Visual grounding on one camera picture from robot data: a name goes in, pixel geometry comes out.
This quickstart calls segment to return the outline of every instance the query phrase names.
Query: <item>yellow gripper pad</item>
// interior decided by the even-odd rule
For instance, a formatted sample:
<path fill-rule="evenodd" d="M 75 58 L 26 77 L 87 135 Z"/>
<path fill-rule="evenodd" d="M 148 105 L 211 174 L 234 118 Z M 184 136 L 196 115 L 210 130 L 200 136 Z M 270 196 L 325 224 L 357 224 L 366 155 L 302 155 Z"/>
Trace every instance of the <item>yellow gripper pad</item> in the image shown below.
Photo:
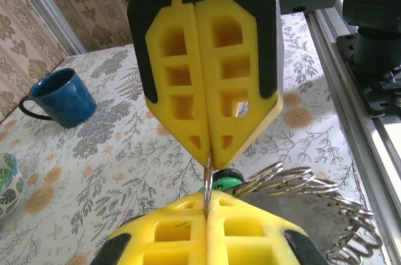
<path fill-rule="evenodd" d="M 283 107 L 278 0 L 158 1 L 128 6 L 146 104 L 201 165 L 212 152 L 224 169 Z"/>
<path fill-rule="evenodd" d="M 124 223 L 91 265 L 324 265 L 302 228 L 219 191 Z"/>

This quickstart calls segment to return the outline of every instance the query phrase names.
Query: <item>key ring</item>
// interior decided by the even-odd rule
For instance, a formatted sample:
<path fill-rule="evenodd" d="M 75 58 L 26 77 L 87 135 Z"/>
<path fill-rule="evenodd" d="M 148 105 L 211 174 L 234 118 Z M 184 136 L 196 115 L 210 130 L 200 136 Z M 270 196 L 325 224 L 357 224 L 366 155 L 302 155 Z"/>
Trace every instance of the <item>key ring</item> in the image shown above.
<path fill-rule="evenodd" d="M 203 193 L 203 203 L 204 203 L 204 214 L 206 219 L 207 216 L 209 215 L 212 201 L 212 183 L 213 183 L 212 172 L 213 172 L 212 154 L 210 154 L 207 160 L 207 165 L 203 173 L 203 184 L 205 188 L 205 191 Z"/>

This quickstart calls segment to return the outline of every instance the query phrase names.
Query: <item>screw hole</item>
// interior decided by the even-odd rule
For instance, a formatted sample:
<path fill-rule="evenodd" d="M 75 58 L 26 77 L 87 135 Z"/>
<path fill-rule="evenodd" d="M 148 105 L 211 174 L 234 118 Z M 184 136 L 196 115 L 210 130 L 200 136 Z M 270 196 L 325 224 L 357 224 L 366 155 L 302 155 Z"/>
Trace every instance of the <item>screw hole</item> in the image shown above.
<path fill-rule="evenodd" d="M 293 12 L 294 13 L 301 13 L 301 12 L 303 12 L 305 10 L 306 10 L 305 6 L 296 6 L 296 7 L 293 8 Z"/>

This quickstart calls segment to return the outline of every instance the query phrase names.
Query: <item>mug handle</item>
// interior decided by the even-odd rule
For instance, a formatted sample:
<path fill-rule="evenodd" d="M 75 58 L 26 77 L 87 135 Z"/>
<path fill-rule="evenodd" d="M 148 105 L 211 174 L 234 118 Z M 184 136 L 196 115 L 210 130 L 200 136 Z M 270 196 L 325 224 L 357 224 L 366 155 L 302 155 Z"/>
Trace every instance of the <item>mug handle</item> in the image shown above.
<path fill-rule="evenodd" d="M 40 120 L 46 120 L 46 121 L 53 121 L 49 116 L 42 116 L 42 115 L 38 115 L 37 113 L 33 113 L 30 112 L 29 110 L 27 110 L 24 106 L 24 102 L 28 101 L 28 100 L 32 100 L 30 97 L 24 97 L 21 99 L 21 101 L 18 103 L 18 107 L 19 109 L 25 114 L 28 115 L 32 118 L 35 119 L 40 119 Z"/>

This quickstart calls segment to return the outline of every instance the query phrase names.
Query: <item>yellow foam gripper pad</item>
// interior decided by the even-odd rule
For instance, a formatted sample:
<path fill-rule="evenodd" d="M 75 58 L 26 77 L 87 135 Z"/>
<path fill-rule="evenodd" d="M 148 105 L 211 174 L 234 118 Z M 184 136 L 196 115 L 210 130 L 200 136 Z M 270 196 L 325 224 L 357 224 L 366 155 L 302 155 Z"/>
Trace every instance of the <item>yellow foam gripper pad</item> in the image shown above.
<path fill-rule="evenodd" d="M 117 265 L 299 265 L 285 230 L 300 227 L 223 192 L 192 194 L 117 229 L 129 234 Z"/>
<path fill-rule="evenodd" d="M 233 0 L 172 0 L 145 38 L 158 95 L 147 106 L 201 165 L 213 151 L 228 167 L 280 113 L 278 91 L 259 94 L 256 19 Z"/>

